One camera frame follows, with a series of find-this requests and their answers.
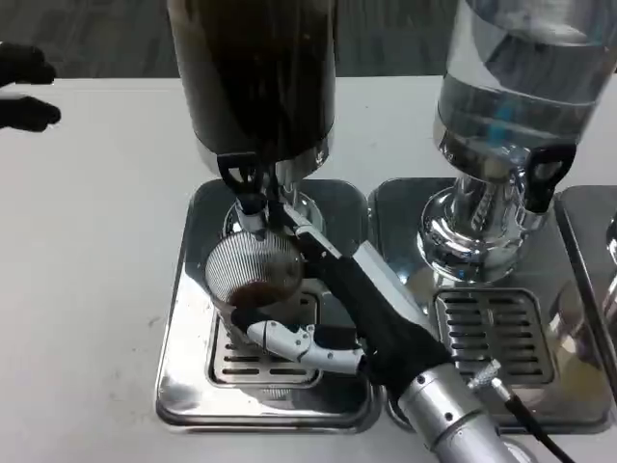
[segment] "chrome dispenser base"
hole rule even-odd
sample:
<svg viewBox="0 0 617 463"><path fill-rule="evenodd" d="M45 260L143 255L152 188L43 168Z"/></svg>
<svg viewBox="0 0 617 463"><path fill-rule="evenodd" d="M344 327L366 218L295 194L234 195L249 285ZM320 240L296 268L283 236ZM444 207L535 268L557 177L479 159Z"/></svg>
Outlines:
<svg viewBox="0 0 617 463"><path fill-rule="evenodd" d="M328 238L341 252L353 253L368 232L364 197L336 180L306 180L300 188L318 204ZM157 414L183 430L358 432L370 427L381 410L379 388L360 377L308 370L229 342L204 290L203 264L221 239L232 203L220 180L203 185L191 202L156 380ZM313 319L351 324L319 281L306 279L302 291Z"/></svg>
<svg viewBox="0 0 617 463"><path fill-rule="evenodd" d="M472 239L453 230L448 220L453 195L453 188L446 188L426 203L417 234L422 257L436 272L459 282L484 284L504 278L521 258L524 238Z"/></svg>
<svg viewBox="0 0 617 463"><path fill-rule="evenodd" d="M426 264L417 234L425 205L452 181L402 178L373 192L371 222L384 259L414 293L465 376L495 357L506 382L549 432L607 428L611 394L597 351L579 348L594 334L554 214L529 238L528 253L505 279L484 286L448 280ZM481 394L503 430L522 431L490 391Z"/></svg>

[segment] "metal drip tray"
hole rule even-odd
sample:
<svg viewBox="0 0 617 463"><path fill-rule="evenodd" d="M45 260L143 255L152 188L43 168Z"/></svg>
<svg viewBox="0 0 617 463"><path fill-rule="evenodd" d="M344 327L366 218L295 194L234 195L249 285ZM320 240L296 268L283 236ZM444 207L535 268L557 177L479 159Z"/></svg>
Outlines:
<svg viewBox="0 0 617 463"><path fill-rule="evenodd" d="M452 181L400 178L373 192L371 222L382 256L437 328L463 375L496 358L501 377L549 432L606 429L612 397L553 212L529 238L528 253L507 278L485 286L452 282L435 273L417 248L423 208ZM492 391L480 395L502 431L522 430ZM395 404L389 411L403 423Z"/></svg>
<svg viewBox="0 0 617 463"><path fill-rule="evenodd" d="M581 298L591 308L590 324L597 333L598 350L617 400L617 312L604 305L616 270L608 247L608 239L613 239L608 226L615 207L617 186L571 187L556 203Z"/></svg>
<svg viewBox="0 0 617 463"><path fill-rule="evenodd" d="M523 290L444 290L435 297L441 340L461 374L472 377L491 359L511 385L542 385L554 376L540 315Z"/></svg>
<svg viewBox="0 0 617 463"><path fill-rule="evenodd" d="M351 254L368 230L364 197L336 180L305 181L301 189L319 206L330 240ZM228 337L204 289L203 264L232 203L220 180L203 185L191 203L156 381L157 414L191 431L367 429L382 407L379 388L357 376L303 368ZM305 279L301 291L303 323L349 326L347 312L321 282Z"/></svg>
<svg viewBox="0 0 617 463"><path fill-rule="evenodd" d="M311 323L317 321L317 299L304 294ZM210 379L220 385L261 385L264 387L308 387L319 378L319 371L274 356L255 346L234 344L218 316L214 322Z"/></svg>

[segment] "dark coffee container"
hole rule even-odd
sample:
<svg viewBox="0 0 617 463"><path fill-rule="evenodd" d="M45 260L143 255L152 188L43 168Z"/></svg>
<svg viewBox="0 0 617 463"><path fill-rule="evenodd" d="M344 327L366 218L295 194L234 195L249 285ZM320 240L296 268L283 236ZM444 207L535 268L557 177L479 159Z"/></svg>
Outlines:
<svg viewBox="0 0 617 463"><path fill-rule="evenodd" d="M334 1L168 0L193 127L209 151L276 162L327 136Z"/></svg>

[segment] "black glove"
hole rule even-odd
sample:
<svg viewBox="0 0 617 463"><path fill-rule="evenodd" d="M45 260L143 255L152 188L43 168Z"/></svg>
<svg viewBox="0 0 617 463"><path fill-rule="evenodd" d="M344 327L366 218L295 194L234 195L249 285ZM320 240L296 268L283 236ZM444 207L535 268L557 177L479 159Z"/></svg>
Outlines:
<svg viewBox="0 0 617 463"><path fill-rule="evenodd" d="M34 46L0 43L0 87L12 83L51 84L56 70ZM32 96L0 94L0 128L43 132L60 120L60 110Z"/></svg>

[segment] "water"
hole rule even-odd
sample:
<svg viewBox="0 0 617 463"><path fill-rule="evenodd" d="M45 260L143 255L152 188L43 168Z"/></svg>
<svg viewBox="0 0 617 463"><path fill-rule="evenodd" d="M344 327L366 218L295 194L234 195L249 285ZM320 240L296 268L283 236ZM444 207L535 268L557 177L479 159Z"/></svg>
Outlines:
<svg viewBox="0 0 617 463"><path fill-rule="evenodd" d="M555 15L526 11L538 8L533 3L520 2L519 11L481 3L477 11L466 0L459 5L439 101L439 118L459 143L442 150L463 142L473 153L522 164L530 149L577 143L615 68L615 47L603 35L612 26L569 24L563 8Z"/></svg>

